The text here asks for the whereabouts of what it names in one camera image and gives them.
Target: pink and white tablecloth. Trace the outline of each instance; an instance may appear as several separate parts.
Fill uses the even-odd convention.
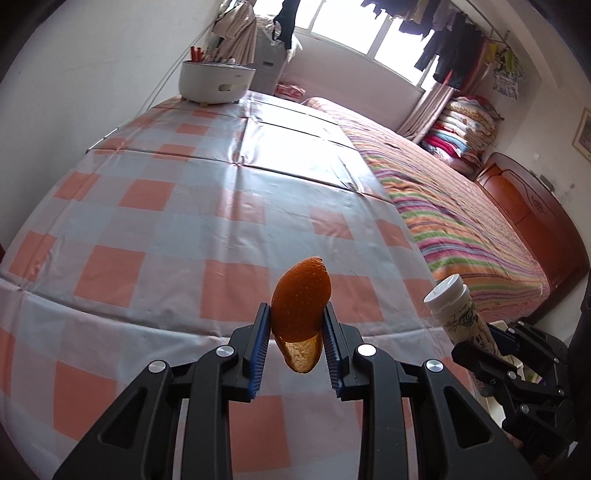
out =
[[[93,147],[0,268],[0,420],[51,478],[152,360],[191,362],[254,321],[296,262],[323,258],[340,321],[397,359],[449,355],[433,279],[394,205],[325,114],[250,93],[178,98]],[[356,478],[358,404],[272,341],[262,387],[230,409],[236,480]]]

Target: screw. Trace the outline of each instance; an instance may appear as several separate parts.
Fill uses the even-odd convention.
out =
[[[375,347],[369,343],[364,343],[357,347],[357,353],[363,356],[374,356],[376,351]]]
[[[439,360],[428,360],[427,369],[431,372],[437,373],[443,370],[443,364]]]
[[[216,349],[216,355],[221,357],[231,356],[233,353],[234,349],[230,345],[222,345],[217,347]]]
[[[166,364],[162,360],[156,360],[148,365],[148,370],[150,370],[153,374],[159,374],[165,368]]]

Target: white bottle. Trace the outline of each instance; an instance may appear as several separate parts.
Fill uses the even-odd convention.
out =
[[[491,331],[478,313],[470,290],[460,275],[447,277],[432,289],[424,302],[454,345],[468,340],[502,358]],[[481,395],[492,394],[492,389],[480,381],[476,381],[476,386]]]

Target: wooden headboard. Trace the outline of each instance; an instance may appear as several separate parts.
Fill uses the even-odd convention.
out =
[[[476,182],[513,225],[548,278],[550,296],[528,318],[536,322],[588,274],[583,240],[556,197],[509,157],[492,154]]]

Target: striped bedspread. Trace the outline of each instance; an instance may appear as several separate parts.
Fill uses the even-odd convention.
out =
[[[540,265],[477,184],[357,113],[320,98],[306,105],[340,125],[398,208],[435,280],[459,273],[487,322],[528,316],[548,297]]]

